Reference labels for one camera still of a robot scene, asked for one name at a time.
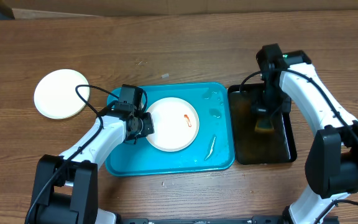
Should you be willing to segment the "pink plate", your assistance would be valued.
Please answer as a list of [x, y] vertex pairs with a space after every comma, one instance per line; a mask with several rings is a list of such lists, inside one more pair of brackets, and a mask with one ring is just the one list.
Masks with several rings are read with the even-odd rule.
[[154, 133], [148, 142], [164, 152], [177, 152], [188, 147], [197, 137], [200, 120], [189, 102], [175, 97], [162, 98], [148, 109]]

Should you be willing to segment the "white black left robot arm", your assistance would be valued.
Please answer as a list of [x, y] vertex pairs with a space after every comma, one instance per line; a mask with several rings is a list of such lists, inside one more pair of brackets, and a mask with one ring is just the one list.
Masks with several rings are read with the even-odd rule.
[[117, 223], [116, 214], [98, 206], [98, 171], [118, 145], [154, 133], [147, 103], [145, 90], [123, 85], [74, 146], [41, 157], [25, 222]]

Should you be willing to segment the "yellow green sponge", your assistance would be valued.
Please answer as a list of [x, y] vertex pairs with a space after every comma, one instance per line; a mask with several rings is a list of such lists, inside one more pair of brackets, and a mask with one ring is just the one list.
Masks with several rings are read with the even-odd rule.
[[257, 133], [272, 133], [275, 128], [270, 118], [259, 118], [256, 121], [254, 131]]

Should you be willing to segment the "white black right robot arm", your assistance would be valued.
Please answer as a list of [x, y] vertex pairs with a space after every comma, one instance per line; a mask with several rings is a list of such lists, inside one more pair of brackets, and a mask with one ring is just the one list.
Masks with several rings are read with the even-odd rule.
[[308, 184], [277, 223], [338, 223], [327, 216], [334, 207], [358, 206], [348, 199], [358, 192], [358, 120], [324, 86], [304, 51], [283, 53], [278, 44], [265, 45], [256, 61], [264, 87], [251, 103], [255, 132], [273, 131], [273, 117], [288, 112], [292, 100], [314, 134], [305, 163]]

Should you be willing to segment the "white plate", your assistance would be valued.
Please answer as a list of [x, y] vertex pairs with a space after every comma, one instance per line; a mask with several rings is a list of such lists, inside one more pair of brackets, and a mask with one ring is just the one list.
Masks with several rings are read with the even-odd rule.
[[44, 76], [34, 91], [34, 105], [42, 115], [65, 119], [79, 113], [85, 103], [76, 94], [78, 85], [88, 85], [87, 79], [72, 69], [60, 69]]

